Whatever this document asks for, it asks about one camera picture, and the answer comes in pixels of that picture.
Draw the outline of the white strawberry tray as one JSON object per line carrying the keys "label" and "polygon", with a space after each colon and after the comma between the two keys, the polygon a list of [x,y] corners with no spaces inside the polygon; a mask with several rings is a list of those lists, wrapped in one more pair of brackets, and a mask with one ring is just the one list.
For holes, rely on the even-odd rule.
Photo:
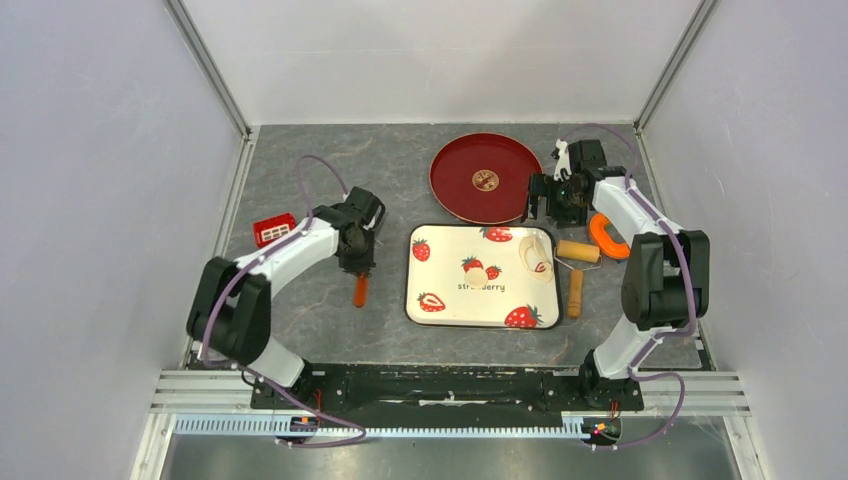
{"label": "white strawberry tray", "polygon": [[405,312],[422,326],[550,329],[564,316],[554,238],[538,227],[420,225]]}

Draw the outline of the round red plate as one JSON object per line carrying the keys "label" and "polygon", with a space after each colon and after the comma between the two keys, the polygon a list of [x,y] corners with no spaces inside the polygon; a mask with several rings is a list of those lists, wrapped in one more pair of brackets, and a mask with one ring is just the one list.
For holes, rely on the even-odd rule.
{"label": "round red plate", "polygon": [[436,201],[468,223],[501,225],[526,211],[528,185],[543,167],[522,143],[479,132],[447,143],[433,158],[429,182]]}

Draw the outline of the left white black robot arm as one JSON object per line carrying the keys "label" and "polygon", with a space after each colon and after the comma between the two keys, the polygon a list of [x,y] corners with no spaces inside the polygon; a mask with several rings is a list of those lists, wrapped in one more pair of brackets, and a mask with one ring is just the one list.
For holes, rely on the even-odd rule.
{"label": "left white black robot arm", "polygon": [[383,216],[307,218],[291,233],[236,260],[215,257],[203,268],[186,322],[190,338],[276,384],[291,408],[307,405],[312,379],[307,361],[271,335],[272,300],[313,265],[335,257],[339,267],[366,276],[375,267],[376,235]]}

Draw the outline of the wooden dough roller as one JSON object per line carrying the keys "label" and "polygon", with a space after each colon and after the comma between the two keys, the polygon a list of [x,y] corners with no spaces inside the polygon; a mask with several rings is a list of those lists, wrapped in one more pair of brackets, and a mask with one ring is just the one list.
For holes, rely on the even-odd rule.
{"label": "wooden dough roller", "polygon": [[570,261],[586,265],[595,264],[601,258],[600,248],[588,243],[559,240],[556,245],[555,255],[556,259],[571,271],[569,274],[566,314],[570,319],[577,319],[582,314],[585,270],[570,264]]}

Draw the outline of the metal scraper orange handle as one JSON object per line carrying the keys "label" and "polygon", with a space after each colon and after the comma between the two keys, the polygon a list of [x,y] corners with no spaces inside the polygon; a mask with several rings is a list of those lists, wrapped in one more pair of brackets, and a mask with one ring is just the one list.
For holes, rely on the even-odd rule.
{"label": "metal scraper orange handle", "polygon": [[353,295],[353,305],[356,308],[363,308],[368,299],[370,274],[368,272],[360,272],[356,275],[356,284]]}

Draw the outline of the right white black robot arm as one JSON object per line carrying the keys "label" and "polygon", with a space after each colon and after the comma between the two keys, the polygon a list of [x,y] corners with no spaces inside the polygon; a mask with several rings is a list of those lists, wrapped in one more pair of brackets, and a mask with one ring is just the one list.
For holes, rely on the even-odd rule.
{"label": "right white black robot arm", "polygon": [[622,318],[579,371],[577,392],[602,408],[641,382],[637,371],[664,340],[694,333],[709,304],[710,241],[662,215],[622,167],[591,168],[566,179],[533,174],[525,218],[541,211],[559,226],[605,216],[629,248],[621,285]]}

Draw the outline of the white dough piece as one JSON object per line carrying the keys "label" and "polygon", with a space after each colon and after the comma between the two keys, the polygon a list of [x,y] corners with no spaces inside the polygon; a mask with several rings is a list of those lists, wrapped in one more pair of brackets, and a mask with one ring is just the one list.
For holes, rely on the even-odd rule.
{"label": "white dough piece", "polygon": [[473,267],[465,272],[465,283],[471,289],[483,289],[488,284],[488,274],[484,268]]}

